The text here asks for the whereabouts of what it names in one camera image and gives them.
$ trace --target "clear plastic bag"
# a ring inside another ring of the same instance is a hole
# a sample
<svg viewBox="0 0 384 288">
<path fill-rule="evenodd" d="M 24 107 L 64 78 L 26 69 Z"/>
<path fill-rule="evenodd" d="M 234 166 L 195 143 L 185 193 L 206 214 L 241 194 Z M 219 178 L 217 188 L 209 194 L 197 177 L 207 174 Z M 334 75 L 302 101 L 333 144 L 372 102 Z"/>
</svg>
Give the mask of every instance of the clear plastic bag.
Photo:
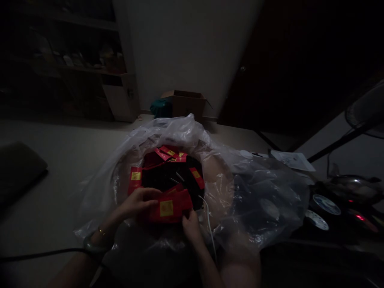
<svg viewBox="0 0 384 288">
<path fill-rule="evenodd" d="M 300 177 L 275 159 L 249 159 L 214 142 L 190 114 L 158 118 L 130 133 L 81 191 L 76 236 L 83 239 L 95 231 L 126 199 L 131 167 L 141 167 L 144 155 L 164 144 L 179 146 L 201 162 L 211 228 L 215 241 L 225 250 L 250 256 L 286 239 L 302 225 L 309 188 Z M 202 233 L 209 242 L 205 204 L 199 215 Z M 126 220 L 119 227 L 114 249 L 104 260 L 122 283 L 135 282 L 138 274 L 150 270 L 152 280 L 145 279 L 149 284 L 169 273 L 172 282 L 166 284 L 179 284 L 194 265 L 184 239 L 175 238 L 168 230 L 154 239 L 134 220 Z"/>
</svg>

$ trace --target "floor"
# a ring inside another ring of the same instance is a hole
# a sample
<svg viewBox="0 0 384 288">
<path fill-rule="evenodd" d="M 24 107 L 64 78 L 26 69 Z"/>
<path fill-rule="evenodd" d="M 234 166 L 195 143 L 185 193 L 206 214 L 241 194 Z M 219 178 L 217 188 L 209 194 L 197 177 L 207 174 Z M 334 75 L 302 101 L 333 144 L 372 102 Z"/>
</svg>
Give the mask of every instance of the floor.
<svg viewBox="0 0 384 288">
<path fill-rule="evenodd" d="M 20 140 L 48 163 L 48 175 L 0 219 L 0 253 L 15 256 L 80 247 L 72 233 L 72 195 L 94 174 L 118 144 L 135 128 L 153 119 L 142 115 L 134 123 L 82 118 L 35 117 L 0 120 L 2 138 Z M 270 148 L 251 130 L 204 124 L 212 137 L 238 150 L 266 153 Z M 43 287 L 70 259 L 70 254 L 14 262 L 0 273 L 13 287 Z"/>
</svg>

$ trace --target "door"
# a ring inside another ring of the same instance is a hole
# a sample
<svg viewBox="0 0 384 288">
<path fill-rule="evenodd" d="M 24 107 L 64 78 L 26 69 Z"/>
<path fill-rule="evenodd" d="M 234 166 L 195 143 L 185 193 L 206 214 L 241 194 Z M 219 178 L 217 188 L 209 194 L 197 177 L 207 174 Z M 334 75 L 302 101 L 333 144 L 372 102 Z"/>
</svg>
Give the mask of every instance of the door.
<svg viewBox="0 0 384 288">
<path fill-rule="evenodd" d="M 302 141 L 351 104 L 384 41 L 379 4 L 346 3 L 265 0 L 218 123 Z"/>
</svg>

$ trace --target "metal pot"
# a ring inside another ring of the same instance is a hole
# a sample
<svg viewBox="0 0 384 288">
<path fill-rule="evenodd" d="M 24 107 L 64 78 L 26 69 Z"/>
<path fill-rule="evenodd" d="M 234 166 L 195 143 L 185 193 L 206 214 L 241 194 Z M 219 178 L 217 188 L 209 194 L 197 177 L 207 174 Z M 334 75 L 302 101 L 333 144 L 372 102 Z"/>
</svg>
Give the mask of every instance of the metal pot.
<svg viewBox="0 0 384 288">
<path fill-rule="evenodd" d="M 379 178 L 366 179 L 358 175 L 341 175 L 332 178 L 327 187 L 337 196 L 360 204 L 372 205 L 383 199 Z"/>
</svg>

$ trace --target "red light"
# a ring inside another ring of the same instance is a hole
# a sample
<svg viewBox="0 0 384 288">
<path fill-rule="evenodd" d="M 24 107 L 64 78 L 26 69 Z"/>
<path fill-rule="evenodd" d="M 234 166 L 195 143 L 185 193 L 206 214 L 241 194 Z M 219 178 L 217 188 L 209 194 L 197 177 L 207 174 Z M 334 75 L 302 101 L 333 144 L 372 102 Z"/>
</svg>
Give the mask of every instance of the red light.
<svg viewBox="0 0 384 288">
<path fill-rule="evenodd" d="M 360 220 L 362 221 L 365 221 L 364 217 L 360 216 L 360 215 L 356 215 L 357 218 L 359 218 Z"/>
</svg>

